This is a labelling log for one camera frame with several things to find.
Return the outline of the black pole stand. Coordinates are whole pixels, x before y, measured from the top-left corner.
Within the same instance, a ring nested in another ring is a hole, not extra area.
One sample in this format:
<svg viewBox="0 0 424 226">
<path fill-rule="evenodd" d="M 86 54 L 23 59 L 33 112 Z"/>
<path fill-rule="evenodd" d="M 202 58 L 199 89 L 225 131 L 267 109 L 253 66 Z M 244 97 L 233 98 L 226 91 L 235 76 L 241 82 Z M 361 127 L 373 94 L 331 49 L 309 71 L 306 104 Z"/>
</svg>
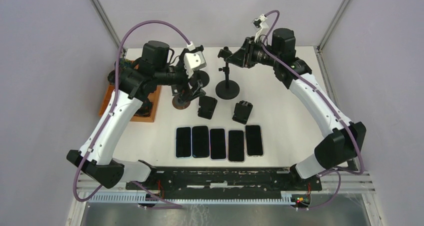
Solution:
<svg viewBox="0 0 424 226">
<path fill-rule="evenodd" d="M 192 78 L 189 81 L 189 84 L 194 87 L 198 81 L 201 81 L 202 86 L 206 87 L 210 82 L 210 77 L 207 72 L 203 70 L 195 71 Z"/>
<path fill-rule="evenodd" d="M 225 66 L 220 67 L 218 70 L 224 73 L 225 79 L 216 85 L 216 95 L 223 100 L 231 100 L 236 98 L 240 93 L 240 87 L 235 81 L 230 80 L 229 63 L 225 61 Z"/>
</svg>

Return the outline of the black folding phone stand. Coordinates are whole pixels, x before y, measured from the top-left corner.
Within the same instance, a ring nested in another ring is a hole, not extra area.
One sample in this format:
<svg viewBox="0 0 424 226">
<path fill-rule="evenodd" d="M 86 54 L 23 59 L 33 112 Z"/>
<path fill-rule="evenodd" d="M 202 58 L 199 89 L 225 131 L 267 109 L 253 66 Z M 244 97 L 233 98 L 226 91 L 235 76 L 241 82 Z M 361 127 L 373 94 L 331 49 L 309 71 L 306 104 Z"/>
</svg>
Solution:
<svg viewBox="0 0 424 226">
<path fill-rule="evenodd" d="M 199 108 L 197 116 L 203 119 L 211 120 L 215 112 L 218 100 L 210 96 L 199 97 Z"/>
</svg>

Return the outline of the brown round base phone stand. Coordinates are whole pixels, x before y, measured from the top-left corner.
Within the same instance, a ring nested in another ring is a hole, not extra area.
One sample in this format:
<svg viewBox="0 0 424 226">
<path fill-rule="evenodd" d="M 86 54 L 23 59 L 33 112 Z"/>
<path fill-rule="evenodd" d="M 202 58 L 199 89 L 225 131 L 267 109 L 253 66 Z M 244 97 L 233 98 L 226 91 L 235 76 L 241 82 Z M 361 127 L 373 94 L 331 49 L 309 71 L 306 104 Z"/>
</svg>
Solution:
<svg viewBox="0 0 424 226">
<path fill-rule="evenodd" d="M 172 105 L 175 109 L 184 110 L 184 109 L 186 109 L 190 106 L 190 104 L 191 104 L 190 101 L 183 101 L 181 99 L 181 94 L 178 92 L 176 85 L 171 86 L 171 91 L 172 91 L 172 96 L 173 96 Z"/>
</svg>

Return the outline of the small black phone stand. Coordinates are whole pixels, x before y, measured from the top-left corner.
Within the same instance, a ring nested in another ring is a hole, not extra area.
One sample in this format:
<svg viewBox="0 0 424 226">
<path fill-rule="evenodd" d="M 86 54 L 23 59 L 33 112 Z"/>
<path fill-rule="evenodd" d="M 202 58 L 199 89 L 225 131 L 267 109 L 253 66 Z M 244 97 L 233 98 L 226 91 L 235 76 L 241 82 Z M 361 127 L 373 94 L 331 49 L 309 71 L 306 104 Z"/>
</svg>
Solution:
<svg viewBox="0 0 424 226">
<path fill-rule="evenodd" d="M 252 103 L 244 100 L 239 101 L 235 104 L 232 120 L 237 123 L 246 125 L 252 112 L 252 109 Z"/>
</svg>

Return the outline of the black case phone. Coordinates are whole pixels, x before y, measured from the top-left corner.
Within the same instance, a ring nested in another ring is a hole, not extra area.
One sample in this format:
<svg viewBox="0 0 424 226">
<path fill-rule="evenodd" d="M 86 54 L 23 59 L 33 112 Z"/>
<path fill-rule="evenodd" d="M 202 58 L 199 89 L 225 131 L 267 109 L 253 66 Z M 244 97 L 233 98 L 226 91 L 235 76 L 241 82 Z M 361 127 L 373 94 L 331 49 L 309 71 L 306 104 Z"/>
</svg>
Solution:
<svg viewBox="0 0 424 226">
<path fill-rule="evenodd" d="M 209 128 L 206 125 L 192 128 L 191 146 L 194 158 L 208 158 L 210 156 Z"/>
</svg>

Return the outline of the lavender case phone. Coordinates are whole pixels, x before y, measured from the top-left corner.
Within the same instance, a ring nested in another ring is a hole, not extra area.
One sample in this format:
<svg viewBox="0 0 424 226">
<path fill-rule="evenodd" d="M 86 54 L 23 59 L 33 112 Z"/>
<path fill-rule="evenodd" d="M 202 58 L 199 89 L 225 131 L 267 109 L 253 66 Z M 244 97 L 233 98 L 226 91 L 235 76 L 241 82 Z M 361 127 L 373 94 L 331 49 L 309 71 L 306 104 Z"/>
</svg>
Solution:
<svg viewBox="0 0 424 226">
<path fill-rule="evenodd" d="M 223 128 L 212 128 L 209 131 L 211 160 L 225 160 L 227 158 L 226 134 Z"/>
</svg>

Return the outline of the blue case phone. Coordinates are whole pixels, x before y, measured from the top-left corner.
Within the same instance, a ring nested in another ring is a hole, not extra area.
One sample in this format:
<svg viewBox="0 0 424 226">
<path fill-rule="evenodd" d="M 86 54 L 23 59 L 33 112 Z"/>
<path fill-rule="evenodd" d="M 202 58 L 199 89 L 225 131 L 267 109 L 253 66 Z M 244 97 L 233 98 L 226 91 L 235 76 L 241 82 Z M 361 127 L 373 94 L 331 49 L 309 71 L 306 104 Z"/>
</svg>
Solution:
<svg viewBox="0 0 424 226">
<path fill-rule="evenodd" d="M 190 158 L 192 156 L 192 129 L 179 127 L 176 129 L 175 156 L 177 158 Z"/>
</svg>

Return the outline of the white case phone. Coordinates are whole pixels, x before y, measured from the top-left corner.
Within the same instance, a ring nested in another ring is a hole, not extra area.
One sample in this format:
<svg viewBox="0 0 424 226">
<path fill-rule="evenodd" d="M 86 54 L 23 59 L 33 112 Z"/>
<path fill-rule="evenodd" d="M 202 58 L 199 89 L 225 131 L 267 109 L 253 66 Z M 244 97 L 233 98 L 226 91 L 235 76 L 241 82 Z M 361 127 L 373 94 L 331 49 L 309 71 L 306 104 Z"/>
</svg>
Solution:
<svg viewBox="0 0 424 226">
<path fill-rule="evenodd" d="M 242 130 L 228 132 L 228 160 L 241 163 L 245 160 L 245 140 Z"/>
<path fill-rule="evenodd" d="M 259 125 L 246 125 L 246 150 L 249 157 L 261 157 L 264 155 L 262 131 Z"/>
</svg>

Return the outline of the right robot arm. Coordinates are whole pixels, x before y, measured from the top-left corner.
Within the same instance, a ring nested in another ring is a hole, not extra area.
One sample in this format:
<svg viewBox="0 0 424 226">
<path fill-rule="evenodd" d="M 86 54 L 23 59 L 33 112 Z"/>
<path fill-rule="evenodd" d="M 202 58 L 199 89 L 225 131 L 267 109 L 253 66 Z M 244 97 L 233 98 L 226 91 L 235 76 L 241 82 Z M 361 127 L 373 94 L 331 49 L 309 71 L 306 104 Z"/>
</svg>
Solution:
<svg viewBox="0 0 424 226">
<path fill-rule="evenodd" d="M 289 185 L 302 190 L 309 178 L 331 170 L 360 175 L 364 171 L 361 150 L 366 136 L 362 122 L 353 122 L 320 87 L 312 69 L 296 56 L 294 31 L 277 28 L 272 31 L 271 44 L 246 37 L 235 52 L 227 47 L 218 56 L 228 64 L 250 69 L 257 64 L 273 68 L 275 77 L 306 107 L 317 123 L 323 140 L 313 153 L 290 168 Z"/>
</svg>

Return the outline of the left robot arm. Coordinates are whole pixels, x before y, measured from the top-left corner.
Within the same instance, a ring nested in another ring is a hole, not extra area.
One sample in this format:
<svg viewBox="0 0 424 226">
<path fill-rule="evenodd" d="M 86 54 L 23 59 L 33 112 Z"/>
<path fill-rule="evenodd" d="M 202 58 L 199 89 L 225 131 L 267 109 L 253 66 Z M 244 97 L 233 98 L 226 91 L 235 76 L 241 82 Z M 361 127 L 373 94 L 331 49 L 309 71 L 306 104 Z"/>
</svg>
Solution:
<svg viewBox="0 0 424 226">
<path fill-rule="evenodd" d="M 70 150 L 66 159 L 107 189 L 129 181 L 137 181 L 145 190 L 153 189 L 157 176 L 151 167 L 141 161 L 114 159 L 115 148 L 131 118 L 158 86 L 174 89 L 172 104 L 179 110 L 205 95 L 202 83 L 190 86 L 195 72 L 207 65 L 203 51 L 202 45 L 190 43 L 173 65 L 169 62 L 170 46 L 150 40 L 144 44 L 139 58 L 121 59 L 118 88 L 112 92 L 95 130 L 80 149 Z"/>
</svg>

